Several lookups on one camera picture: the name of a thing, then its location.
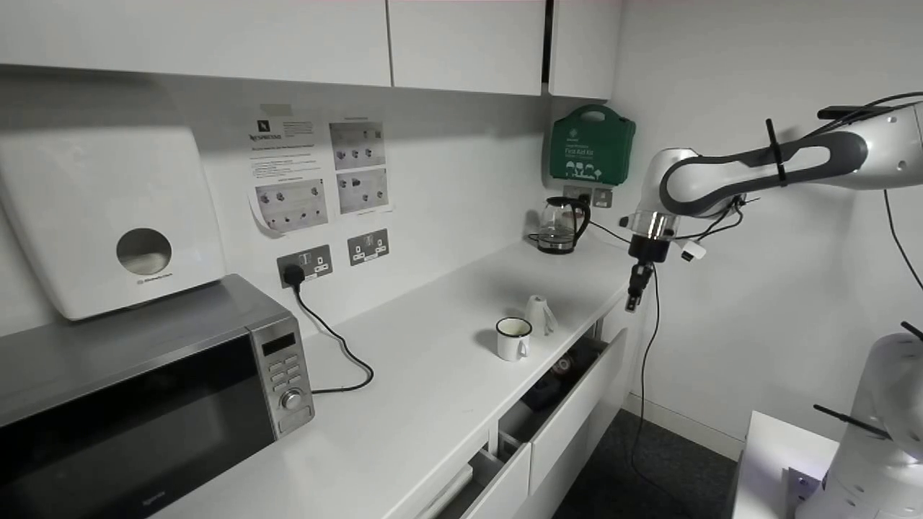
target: upper cabinet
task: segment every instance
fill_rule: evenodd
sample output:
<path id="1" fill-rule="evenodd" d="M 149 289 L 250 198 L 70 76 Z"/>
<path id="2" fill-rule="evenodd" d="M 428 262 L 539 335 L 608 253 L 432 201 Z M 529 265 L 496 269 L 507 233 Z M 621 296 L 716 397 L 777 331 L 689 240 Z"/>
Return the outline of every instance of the upper cabinet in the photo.
<path id="1" fill-rule="evenodd" d="M 543 92 L 546 0 L 389 0 L 395 86 Z"/>
<path id="2" fill-rule="evenodd" d="M 549 92 L 612 99 L 623 0 L 556 0 Z"/>
<path id="3" fill-rule="evenodd" d="M 0 64 L 389 86 L 385 0 L 0 0 Z"/>

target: cup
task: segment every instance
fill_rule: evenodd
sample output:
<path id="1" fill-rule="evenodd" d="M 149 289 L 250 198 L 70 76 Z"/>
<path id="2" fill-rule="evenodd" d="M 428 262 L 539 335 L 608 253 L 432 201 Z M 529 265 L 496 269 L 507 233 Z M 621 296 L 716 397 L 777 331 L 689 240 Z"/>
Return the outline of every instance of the cup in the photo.
<path id="1" fill-rule="evenodd" d="M 537 328 L 539 337 L 553 335 L 553 314 L 546 296 L 532 295 L 526 305 L 529 322 Z"/>
<path id="2" fill-rule="evenodd" d="M 520 317 L 496 319 L 496 356 L 501 361 L 529 357 L 532 322 Z"/>

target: robotic arm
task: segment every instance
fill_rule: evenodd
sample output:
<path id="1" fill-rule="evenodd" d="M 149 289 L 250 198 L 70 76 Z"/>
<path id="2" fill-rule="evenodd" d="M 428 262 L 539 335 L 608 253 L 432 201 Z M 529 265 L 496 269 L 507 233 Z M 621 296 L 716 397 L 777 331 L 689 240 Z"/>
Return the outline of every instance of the robotic arm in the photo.
<path id="1" fill-rule="evenodd" d="M 637 256 L 630 281 L 635 312 L 657 262 L 667 260 L 674 217 L 719 217 L 736 198 L 801 183 L 881 191 L 923 185 L 923 105 L 898 109 L 853 109 L 853 125 L 829 125 L 798 141 L 736 155 L 664 149 L 647 177 L 630 253 Z"/>
<path id="2" fill-rule="evenodd" d="M 630 220 L 630 281 L 635 312 L 656 265 L 674 243 L 677 217 L 722 217 L 741 196 L 819 183 L 853 191 L 923 185 L 923 105 L 863 108 L 823 129 L 736 155 L 664 149 L 656 155 L 641 204 Z M 866 363 L 840 452 L 798 519 L 923 519 L 923 335 L 881 340 Z"/>

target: floor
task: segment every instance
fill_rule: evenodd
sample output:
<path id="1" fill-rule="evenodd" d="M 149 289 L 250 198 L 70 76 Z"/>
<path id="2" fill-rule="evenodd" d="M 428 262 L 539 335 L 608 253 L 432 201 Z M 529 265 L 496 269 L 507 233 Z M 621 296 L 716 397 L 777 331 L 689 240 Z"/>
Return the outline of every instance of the floor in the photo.
<path id="1" fill-rule="evenodd" d="M 637 419 L 621 413 L 582 467 L 556 519 L 725 519 L 736 464 L 656 425 L 643 425 L 631 469 Z"/>

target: green first aid box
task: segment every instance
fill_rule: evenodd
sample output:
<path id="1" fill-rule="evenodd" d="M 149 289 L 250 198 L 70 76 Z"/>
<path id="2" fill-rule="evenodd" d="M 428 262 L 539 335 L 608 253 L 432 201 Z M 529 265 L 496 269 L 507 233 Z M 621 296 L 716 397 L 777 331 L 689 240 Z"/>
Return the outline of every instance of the green first aid box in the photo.
<path id="1" fill-rule="evenodd" d="M 550 129 L 550 180 L 623 185 L 630 177 L 635 122 L 602 105 L 581 108 Z"/>

